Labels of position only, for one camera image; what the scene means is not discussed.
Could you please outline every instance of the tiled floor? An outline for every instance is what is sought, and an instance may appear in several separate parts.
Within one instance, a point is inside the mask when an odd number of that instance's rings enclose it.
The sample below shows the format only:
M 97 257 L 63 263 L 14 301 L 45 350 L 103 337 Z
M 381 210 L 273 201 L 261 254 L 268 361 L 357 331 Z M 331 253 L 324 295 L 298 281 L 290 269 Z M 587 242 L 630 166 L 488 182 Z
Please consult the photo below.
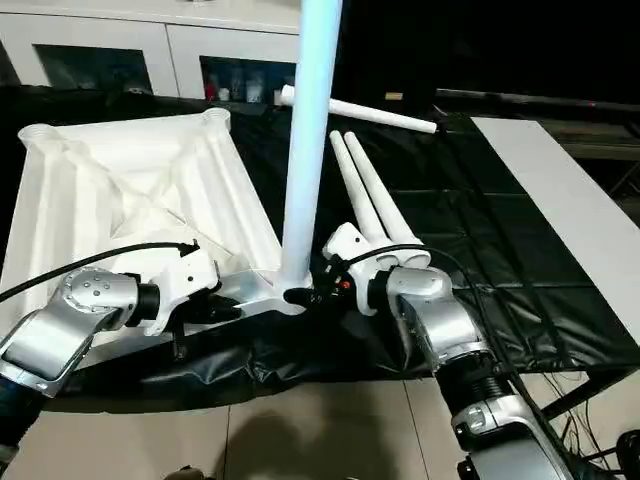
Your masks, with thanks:
M 565 376 L 563 388 L 579 384 Z M 540 405 L 553 400 L 542 376 L 525 382 Z M 639 394 L 640 373 L 591 401 L 603 448 L 640 428 Z M 190 464 L 225 480 L 454 480 L 464 455 L 449 420 L 431 379 L 312 384 L 183 413 L 44 414 L 5 478 L 161 480 Z M 581 448 L 593 449 L 586 436 Z

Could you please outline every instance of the white vertical pole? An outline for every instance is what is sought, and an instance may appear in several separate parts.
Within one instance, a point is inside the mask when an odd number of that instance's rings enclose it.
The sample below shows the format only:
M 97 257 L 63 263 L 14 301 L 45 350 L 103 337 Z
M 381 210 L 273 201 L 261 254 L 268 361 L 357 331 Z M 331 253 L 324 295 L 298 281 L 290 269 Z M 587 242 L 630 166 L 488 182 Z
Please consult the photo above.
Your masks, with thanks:
M 318 206 L 342 0 L 303 0 L 291 123 L 280 288 L 303 286 Z
M 364 184 L 360 179 L 360 175 L 358 175 L 356 166 L 353 164 L 353 159 L 349 155 L 349 150 L 347 150 L 340 132 L 334 130 L 329 134 L 329 139 L 338 159 L 340 172 L 347 187 L 351 206 L 353 206 L 353 211 L 358 219 L 360 232 L 369 243 L 376 244 L 376 246 L 381 241 L 387 240 L 388 242 L 376 209 L 373 208 L 373 203 L 371 203 L 367 190 L 364 188 Z

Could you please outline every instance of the white tapered rod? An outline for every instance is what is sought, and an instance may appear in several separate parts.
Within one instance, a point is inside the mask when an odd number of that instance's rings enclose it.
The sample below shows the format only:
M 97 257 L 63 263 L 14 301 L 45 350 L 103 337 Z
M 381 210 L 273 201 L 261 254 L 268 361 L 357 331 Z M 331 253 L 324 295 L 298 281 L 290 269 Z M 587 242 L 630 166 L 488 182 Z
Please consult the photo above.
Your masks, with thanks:
M 391 240 L 397 243 L 422 243 L 413 235 L 355 134 L 348 132 L 344 140 Z
M 283 105 L 293 105 L 299 87 L 285 85 L 282 89 L 280 101 Z M 356 105 L 355 103 L 343 102 L 342 100 L 329 99 L 329 112 L 343 117 L 357 118 L 369 122 L 392 125 L 394 127 L 406 128 L 417 132 L 435 133 L 438 126 L 433 122 L 421 120 L 419 118 L 398 115 L 397 113 L 385 112 L 375 108 Z
M 340 172 L 342 173 L 344 184 L 347 187 L 349 200 L 351 200 L 351 206 L 356 214 L 360 232 L 369 243 L 376 243 L 386 239 L 387 235 L 384 232 L 384 228 L 382 228 L 380 218 L 378 218 L 376 209 L 373 207 L 373 203 L 371 203 L 371 199 L 360 179 L 358 170 L 356 170 L 356 166 L 353 163 L 351 155 L 349 155 L 349 150 L 347 150 L 347 146 L 344 140 L 342 140 L 340 132 L 334 130 L 329 135 L 329 139 L 331 140 L 333 151 L 338 159 Z

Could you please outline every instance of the white cabinet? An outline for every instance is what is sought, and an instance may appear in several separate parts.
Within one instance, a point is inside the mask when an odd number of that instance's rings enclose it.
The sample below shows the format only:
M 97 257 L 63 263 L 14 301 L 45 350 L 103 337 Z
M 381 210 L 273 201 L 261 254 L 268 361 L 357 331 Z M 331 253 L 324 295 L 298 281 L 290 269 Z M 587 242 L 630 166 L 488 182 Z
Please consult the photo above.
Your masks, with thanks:
M 297 35 L 179 25 L 167 32 L 181 97 L 219 99 L 227 89 L 234 101 L 272 103 L 295 75 Z
M 100 87 L 100 77 L 121 75 L 133 88 L 178 96 L 161 23 L 0 14 L 0 40 L 25 85 Z
M 0 41 L 25 85 L 272 103 L 299 15 L 299 0 L 0 0 Z

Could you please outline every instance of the white table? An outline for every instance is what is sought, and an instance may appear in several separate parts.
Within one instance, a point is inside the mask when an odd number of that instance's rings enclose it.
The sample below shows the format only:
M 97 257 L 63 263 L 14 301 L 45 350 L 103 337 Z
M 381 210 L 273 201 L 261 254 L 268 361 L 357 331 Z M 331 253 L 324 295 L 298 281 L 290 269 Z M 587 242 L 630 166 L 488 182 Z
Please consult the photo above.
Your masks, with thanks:
M 538 122 L 473 121 L 640 345 L 640 229 Z

